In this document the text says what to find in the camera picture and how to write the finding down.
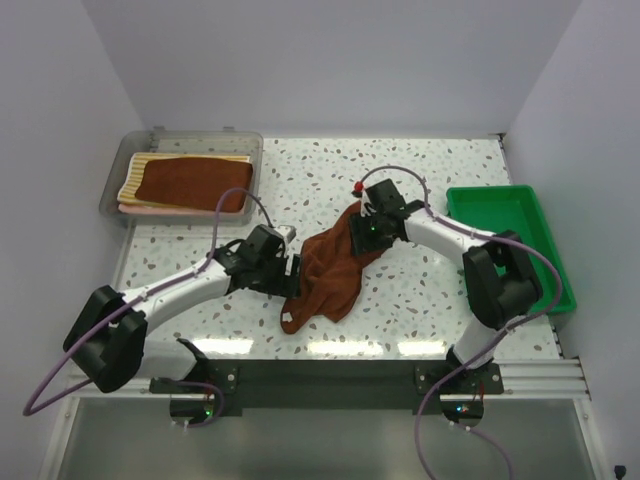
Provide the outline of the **brown microfibre towel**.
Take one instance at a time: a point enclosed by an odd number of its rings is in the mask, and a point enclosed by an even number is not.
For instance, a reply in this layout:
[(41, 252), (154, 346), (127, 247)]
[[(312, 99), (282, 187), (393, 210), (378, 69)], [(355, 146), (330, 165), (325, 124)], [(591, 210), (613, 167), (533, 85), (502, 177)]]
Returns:
[(146, 164), (135, 198), (212, 211), (227, 190), (247, 190), (252, 177), (253, 166), (246, 161), (205, 157), (154, 160)]

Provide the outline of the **yellow white striped towel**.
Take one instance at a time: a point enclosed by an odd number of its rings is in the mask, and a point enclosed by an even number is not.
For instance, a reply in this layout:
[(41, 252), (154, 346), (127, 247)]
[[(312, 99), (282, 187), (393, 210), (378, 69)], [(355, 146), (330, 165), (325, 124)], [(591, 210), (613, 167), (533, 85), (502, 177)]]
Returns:
[(234, 161), (246, 161), (250, 162), (247, 156), (212, 156), (212, 155), (198, 155), (198, 154), (162, 154), (162, 153), (142, 153), (138, 152), (133, 154), (129, 162), (128, 171), (122, 187), (117, 194), (117, 201), (119, 203), (132, 204), (132, 205), (145, 205), (153, 207), (165, 207), (165, 208), (183, 208), (172, 207), (170, 205), (163, 205), (158, 203), (141, 201), (135, 198), (135, 192), (140, 186), (142, 181), (143, 171), (147, 163), (154, 160), (178, 158), (178, 157), (205, 157), (205, 158), (222, 158), (225, 160)]

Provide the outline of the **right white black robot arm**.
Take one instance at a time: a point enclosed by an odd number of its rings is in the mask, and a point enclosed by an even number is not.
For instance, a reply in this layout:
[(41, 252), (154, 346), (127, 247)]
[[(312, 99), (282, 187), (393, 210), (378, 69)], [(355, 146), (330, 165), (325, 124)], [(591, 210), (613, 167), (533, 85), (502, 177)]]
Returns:
[(474, 231), (423, 200), (408, 202), (390, 179), (370, 187), (358, 181), (352, 195), (360, 202), (348, 220), (354, 257), (382, 252), (400, 240), (427, 247), (462, 269), (472, 319), (447, 352), (442, 384), (470, 391), (481, 380), (480, 369), (494, 358), (494, 347), (481, 349), (543, 296), (528, 252), (518, 247), (520, 237), (510, 230)]

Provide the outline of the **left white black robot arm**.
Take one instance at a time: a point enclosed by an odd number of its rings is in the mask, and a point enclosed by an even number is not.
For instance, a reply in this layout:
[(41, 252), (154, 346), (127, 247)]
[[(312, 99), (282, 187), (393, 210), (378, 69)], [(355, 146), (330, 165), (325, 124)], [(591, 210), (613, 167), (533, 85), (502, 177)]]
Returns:
[(286, 299), (300, 296), (301, 257), (289, 252), (293, 226), (258, 225), (245, 239), (215, 248), (163, 280), (119, 292), (95, 290), (63, 350), (99, 391), (112, 393), (146, 368), (147, 336), (201, 303), (248, 289)]

